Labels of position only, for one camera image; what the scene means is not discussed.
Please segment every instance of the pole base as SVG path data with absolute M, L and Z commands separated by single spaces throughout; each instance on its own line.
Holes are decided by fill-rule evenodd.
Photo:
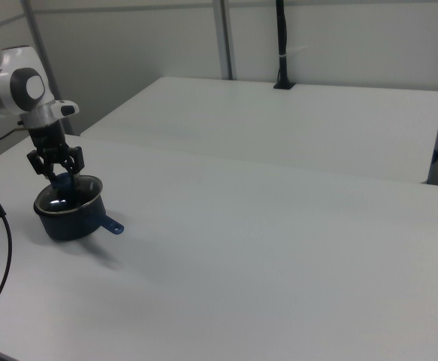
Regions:
M 291 83 L 290 81 L 280 81 L 276 85 L 273 86 L 274 89 L 284 89 L 284 90 L 290 90 L 295 85 L 295 83 Z

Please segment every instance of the saucepan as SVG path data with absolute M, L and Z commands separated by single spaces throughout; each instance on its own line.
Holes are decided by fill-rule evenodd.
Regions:
M 107 216 L 100 179 L 81 175 L 73 186 L 67 174 L 59 175 L 59 179 L 60 185 L 51 184 L 43 189 L 33 204 L 51 238 L 71 241 L 89 235 L 100 226 L 115 235 L 123 232 L 123 225 Z

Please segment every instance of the table surface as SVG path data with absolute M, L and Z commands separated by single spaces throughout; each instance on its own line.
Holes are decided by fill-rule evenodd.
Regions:
M 438 92 L 163 77 L 83 136 L 394 181 L 427 180 Z
M 438 359 L 438 187 L 68 137 L 121 235 L 56 244 L 0 156 L 18 360 Z M 0 221 L 0 279 L 6 239 Z

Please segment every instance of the black pole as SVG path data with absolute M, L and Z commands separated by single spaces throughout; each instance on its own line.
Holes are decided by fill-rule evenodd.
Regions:
M 295 83 L 291 83 L 287 77 L 287 24 L 285 23 L 284 0 L 276 0 L 277 11 L 277 35 L 279 38 L 279 78 L 274 89 L 291 89 Z

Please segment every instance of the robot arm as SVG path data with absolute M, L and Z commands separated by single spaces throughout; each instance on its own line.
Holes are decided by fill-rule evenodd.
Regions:
M 80 147 L 70 148 L 59 119 L 78 113 L 78 105 L 56 101 L 44 67 L 33 47 L 2 50 L 0 65 L 0 118 L 19 115 L 37 148 L 28 154 L 37 174 L 52 182 L 53 165 L 60 164 L 73 176 L 84 167 Z

